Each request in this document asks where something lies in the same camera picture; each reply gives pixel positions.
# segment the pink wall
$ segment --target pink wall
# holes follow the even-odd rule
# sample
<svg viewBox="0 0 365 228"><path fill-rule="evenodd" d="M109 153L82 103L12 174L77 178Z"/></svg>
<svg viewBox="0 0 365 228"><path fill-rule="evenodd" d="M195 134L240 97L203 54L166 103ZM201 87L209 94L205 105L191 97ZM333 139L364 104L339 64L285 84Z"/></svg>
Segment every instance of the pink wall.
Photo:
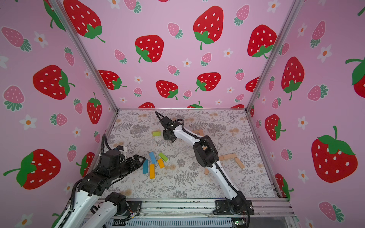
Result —
<svg viewBox="0 0 365 228"><path fill-rule="evenodd" d="M105 79L106 85L111 88L112 97L120 108L138 108L145 102L152 103L156 108L186 108L192 104L200 104L204 108L247 106L252 90L246 90L246 85L250 85L252 80L256 82L255 78L261 73L266 61L263 53L257 58L250 55L257 52L263 45L268 47L266 50L268 53L265 55L270 54L269 46L275 42L275 33L279 33L292 4L292 0L279 0L279 2L277 0L273 2L81 0L80 2L64 0L65 9L76 30L79 31L80 39L96 67L99 70L109 71L102 72L105 77L107 73L115 76L114 78L120 77L122 87L115 87L111 83L111 77ZM207 11L207 19L205 14L199 18L205 11ZM238 21L237 15L242 19L243 24ZM90 31L86 27L89 23L92 25ZM179 30L182 30L182 37L178 34ZM205 30L209 32L206 40L200 35L200 32ZM198 39L201 41L197 40L194 31L197 32ZM256 43L252 43L253 39L250 39L252 33ZM157 36L140 38L148 35ZM150 42L157 40L158 43L144 45L149 43L148 40ZM147 50L146 58L141 58L141 55L137 53L135 44L138 44L142 55L143 51ZM208 65L203 66L205 64L201 64L202 59ZM244 71L244 77L240 72L236 76L238 69ZM211 77L221 78L219 83L213 83L215 80L212 80L211 84L201 86L208 91L202 91L196 84L198 77L204 73L208 74L202 75L203 77L208 78L211 75ZM170 82L170 87L166 85L166 82L162 82L163 85L159 91L156 87L156 82L159 80ZM178 88L177 94L172 85ZM167 92L174 90L172 98L167 98L169 93L165 92L165 87Z"/></svg>
<svg viewBox="0 0 365 228"><path fill-rule="evenodd" d="M365 56L363 8L360 1L306 1L285 40L289 50L277 56L254 103L256 130L301 227L364 226L365 68L345 64ZM314 48L312 39L320 39ZM289 79L295 84L288 87ZM271 126L277 118L286 129L279 137L280 127Z"/></svg>
<svg viewBox="0 0 365 228"><path fill-rule="evenodd" d="M51 227L57 218L52 214L60 214L71 195L67 187L72 188L81 178L76 162L81 164L87 153L96 153L99 143L95 142L94 132L103 134L113 116L94 79L86 77L87 67L68 34L57 26L59 22L53 21L51 28L51 20L43 1L11 0L0 9L0 27L16 30L0 29L0 91L5 103L0 108L3 131L0 173L21 168L1 175L1 200L6 205L1 211L2 227ZM20 48L27 44L25 39L30 44L29 52ZM73 66L65 58L65 47L72 51L73 57L67 56ZM55 66L41 71L50 65ZM63 84L66 77L60 74L61 70L68 82L76 86L70 85L68 96L65 96L67 89L59 86L67 85ZM16 87L7 90L11 85ZM87 114L93 92L103 108L97 124L92 124ZM80 105L75 109L76 98L81 101L82 109ZM58 115L55 125L52 124L51 116L59 113L66 116L67 122ZM71 145L76 149L69 150Z"/></svg>

